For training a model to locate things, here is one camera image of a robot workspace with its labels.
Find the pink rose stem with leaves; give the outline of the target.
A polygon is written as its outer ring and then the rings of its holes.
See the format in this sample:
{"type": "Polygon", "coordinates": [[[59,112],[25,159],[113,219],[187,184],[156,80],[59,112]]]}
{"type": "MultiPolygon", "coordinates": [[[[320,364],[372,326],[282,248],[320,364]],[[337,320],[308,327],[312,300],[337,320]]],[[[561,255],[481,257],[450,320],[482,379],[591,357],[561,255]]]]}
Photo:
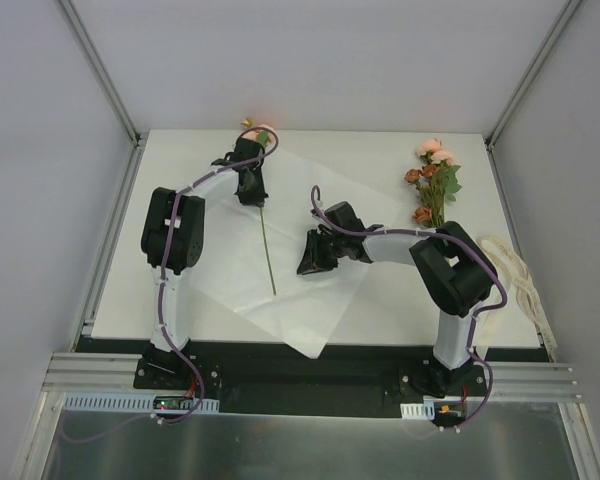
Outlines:
{"type": "MultiPolygon", "coordinates": [[[[254,125],[254,122],[250,118],[245,117],[241,121],[241,127],[243,129],[247,130],[250,128],[255,128],[255,125],[254,125]]],[[[273,274],[270,250],[269,250],[265,221],[264,221],[264,208],[263,207],[259,208],[259,216],[260,216],[261,232],[262,232],[262,238],[263,238],[265,258],[266,258],[266,262],[267,262],[269,280],[270,280],[270,284],[271,284],[271,290],[272,290],[273,296],[276,296],[277,288],[276,288],[275,278],[274,278],[274,274],[273,274]]]]}

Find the translucent white wrapping paper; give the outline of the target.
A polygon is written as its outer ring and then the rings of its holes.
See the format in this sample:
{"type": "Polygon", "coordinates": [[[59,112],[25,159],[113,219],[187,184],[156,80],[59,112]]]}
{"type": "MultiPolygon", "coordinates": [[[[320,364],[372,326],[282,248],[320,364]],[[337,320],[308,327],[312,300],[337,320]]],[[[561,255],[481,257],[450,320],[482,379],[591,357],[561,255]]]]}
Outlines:
{"type": "Polygon", "coordinates": [[[333,252],[333,236],[312,215],[312,187],[320,187],[327,207],[349,203],[365,227],[389,225],[401,206],[285,150],[265,162],[264,179],[269,197],[262,210],[227,199],[206,214],[204,248],[190,285],[301,354],[317,358],[367,268],[333,252]]]}

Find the orange brown flower bunch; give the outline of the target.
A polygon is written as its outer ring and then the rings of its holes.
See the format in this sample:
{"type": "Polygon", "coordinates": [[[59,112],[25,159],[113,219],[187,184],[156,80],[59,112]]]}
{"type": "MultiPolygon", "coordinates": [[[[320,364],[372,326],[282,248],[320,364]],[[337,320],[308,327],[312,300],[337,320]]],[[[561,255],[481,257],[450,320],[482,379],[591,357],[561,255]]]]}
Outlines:
{"type": "Polygon", "coordinates": [[[410,169],[404,180],[413,186],[420,197],[421,205],[416,208],[412,219],[423,227],[439,227],[445,220],[445,206],[456,201],[462,189],[457,173],[459,165],[428,164],[419,169],[410,169]]]}

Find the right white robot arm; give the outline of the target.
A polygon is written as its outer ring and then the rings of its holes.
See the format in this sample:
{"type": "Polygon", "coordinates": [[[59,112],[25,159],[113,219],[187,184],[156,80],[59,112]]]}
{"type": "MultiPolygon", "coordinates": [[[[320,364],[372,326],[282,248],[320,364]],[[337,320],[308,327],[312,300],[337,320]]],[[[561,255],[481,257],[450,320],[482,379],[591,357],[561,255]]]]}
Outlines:
{"type": "Polygon", "coordinates": [[[322,212],[314,208],[312,215],[322,223],[307,232],[297,273],[330,272],[345,257],[415,267],[439,320],[431,358],[410,375],[411,388],[435,398],[461,388],[474,365],[476,316],[497,279],[495,266],[466,231],[450,221],[421,236],[384,233],[380,225],[366,227],[346,201],[322,212]]]}

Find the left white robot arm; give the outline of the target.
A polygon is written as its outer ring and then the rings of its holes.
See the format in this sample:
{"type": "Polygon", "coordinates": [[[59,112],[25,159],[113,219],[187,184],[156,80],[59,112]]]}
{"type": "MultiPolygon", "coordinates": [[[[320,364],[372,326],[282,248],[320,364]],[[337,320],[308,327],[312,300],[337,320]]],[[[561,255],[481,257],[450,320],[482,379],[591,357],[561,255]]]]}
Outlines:
{"type": "Polygon", "coordinates": [[[273,130],[249,128],[200,179],[180,190],[159,187],[153,191],[141,251],[152,270],[156,315],[150,343],[138,363],[137,388],[154,382],[169,389],[194,390],[201,383],[183,353],[190,333],[187,298],[179,290],[201,257],[208,210],[230,197],[246,207],[264,207],[268,194],[262,168],[277,146],[273,130]]]}

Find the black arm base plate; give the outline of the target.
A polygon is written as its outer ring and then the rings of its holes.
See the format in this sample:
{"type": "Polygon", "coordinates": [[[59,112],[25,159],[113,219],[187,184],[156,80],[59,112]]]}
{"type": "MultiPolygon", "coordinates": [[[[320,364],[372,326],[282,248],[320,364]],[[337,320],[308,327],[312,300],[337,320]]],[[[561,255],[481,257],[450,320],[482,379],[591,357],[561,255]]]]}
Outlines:
{"type": "Polygon", "coordinates": [[[329,345],[316,359],[277,343],[192,341],[181,355],[146,341],[83,338],[76,383],[148,393],[190,387],[223,413],[385,419],[427,397],[478,399],[487,372],[446,373],[429,347],[329,345]]]}

